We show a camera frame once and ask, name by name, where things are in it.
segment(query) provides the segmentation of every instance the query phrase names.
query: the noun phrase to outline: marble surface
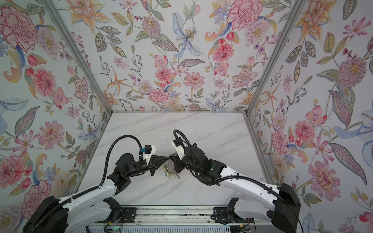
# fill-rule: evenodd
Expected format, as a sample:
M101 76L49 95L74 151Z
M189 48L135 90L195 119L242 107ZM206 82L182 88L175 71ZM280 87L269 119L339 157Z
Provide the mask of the marble surface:
M178 129L193 144L197 143L208 158L219 160L240 174L264 181L253 143L242 113L115 113L112 115L98 148L89 164L79 190L101 181L107 151L113 141L125 134L137 137L142 146L156 145L156 155L168 156L175 152L171 141ZM115 162L124 153L138 159L138 145L131 139L119 141L109 160L109 175ZM170 179L159 168L132 177L132 183L115 196L121 205L218 205L227 204L240 193L219 186L200 183L188 170Z

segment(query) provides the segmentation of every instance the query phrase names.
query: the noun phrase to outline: floral wallpaper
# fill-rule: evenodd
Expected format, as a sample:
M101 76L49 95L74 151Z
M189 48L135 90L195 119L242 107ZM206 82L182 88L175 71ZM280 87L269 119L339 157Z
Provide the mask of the floral wallpaper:
M291 0L54 1L115 111L244 110Z
M274 182L302 203L304 232L373 232L371 10L307 0L249 116Z
M110 117L70 54L39 1L0 1L2 233L75 193Z

